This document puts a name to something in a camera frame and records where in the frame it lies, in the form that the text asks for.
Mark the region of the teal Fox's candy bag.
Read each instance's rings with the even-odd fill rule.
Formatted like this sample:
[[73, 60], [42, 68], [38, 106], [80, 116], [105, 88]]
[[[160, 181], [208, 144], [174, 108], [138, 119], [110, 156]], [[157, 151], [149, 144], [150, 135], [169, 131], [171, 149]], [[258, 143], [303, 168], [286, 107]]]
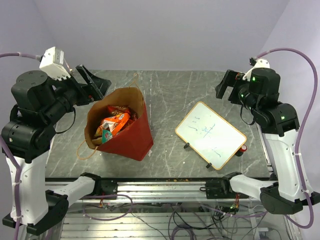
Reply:
[[104, 144], [113, 138], [113, 134], [108, 129], [102, 130], [101, 143]]

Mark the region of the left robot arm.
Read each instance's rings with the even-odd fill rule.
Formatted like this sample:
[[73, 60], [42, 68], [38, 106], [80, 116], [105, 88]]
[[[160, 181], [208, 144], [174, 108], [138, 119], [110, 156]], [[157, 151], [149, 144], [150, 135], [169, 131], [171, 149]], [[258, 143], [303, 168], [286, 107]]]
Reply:
[[2, 223], [39, 236], [65, 217], [68, 208], [81, 198], [98, 198], [102, 180], [83, 173], [70, 184], [48, 190], [45, 184], [46, 161], [57, 134], [56, 123], [76, 107], [103, 99], [111, 81], [95, 76], [83, 65], [76, 67], [84, 83], [73, 76], [56, 80], [41, 70], [21, 74], [11, 88], [16, 104], [0, 135], [2, 151], [11, 173], [13, 203]]

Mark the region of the red paper bag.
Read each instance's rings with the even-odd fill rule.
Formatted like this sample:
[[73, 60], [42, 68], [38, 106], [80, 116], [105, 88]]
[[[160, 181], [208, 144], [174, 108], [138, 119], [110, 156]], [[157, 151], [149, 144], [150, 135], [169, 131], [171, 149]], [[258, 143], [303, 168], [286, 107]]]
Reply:
[[[87, 113], [84, 128], [84, 143], [93, 150], [123, 156], [136, 161], [142, 161], [153, 146], [153, 138], [148, 121], [147, 106], [144, 95], [133, 76], [133, 85], [117, 88], [102, 100], [97, 101]], [[100, 122], [107, 117], [108, 106], [128, 107], [136, 113], [137, 119], [105, 143], [99, 144], [94, 135]]]

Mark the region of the orange Fox's candy bag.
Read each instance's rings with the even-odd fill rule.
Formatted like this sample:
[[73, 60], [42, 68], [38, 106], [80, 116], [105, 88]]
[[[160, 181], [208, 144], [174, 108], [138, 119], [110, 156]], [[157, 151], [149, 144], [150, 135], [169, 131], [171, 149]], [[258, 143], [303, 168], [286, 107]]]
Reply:
[[121, 113], [114, 116], [106, 117], [101, 122], [102, 130], [109, 130], [115, 136], [123, 126], [128, 122], [130, 115], [128, 113]]

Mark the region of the red noodle snack bag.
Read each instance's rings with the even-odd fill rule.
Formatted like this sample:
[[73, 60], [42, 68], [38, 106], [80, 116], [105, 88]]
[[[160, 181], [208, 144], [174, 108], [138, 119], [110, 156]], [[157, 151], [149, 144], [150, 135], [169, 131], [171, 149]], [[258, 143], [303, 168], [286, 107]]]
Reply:
[[131, 109], [128, 106], [112, 106], [112, 105], [108, 105], [107, 109], [109, 111], [109, 113], [112, 116], [118, 115], [118, 114], [124, 114], [127, 113], [130, 116], [130, 120], [132, 121], [136, 121], [137, 120], [137, 113]]

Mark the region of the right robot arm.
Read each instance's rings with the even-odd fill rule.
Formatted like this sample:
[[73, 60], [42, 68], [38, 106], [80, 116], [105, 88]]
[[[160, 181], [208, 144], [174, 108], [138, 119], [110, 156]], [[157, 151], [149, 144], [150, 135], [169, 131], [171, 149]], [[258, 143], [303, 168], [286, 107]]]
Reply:
[[253, 69], [249, 80], [244, 80], [244, 76], [227, 70], [215, 87], [216, 98], [221, 99], [231, 87], [228, 101], [250, 111], [270, 146], [276, 179], [262, 181], [233, 172], [207, 182], [200, 190], [208, 199], [232, 198], [238, 194], [255, 198], [274, 215], [293, 215], [307, 204], [318, 204], [320, 194], [312, 190], [304, 176], [298, 146], [302, 126], [297, 112], [292, 105], [279, 101], [280, 75], [262, 67]]

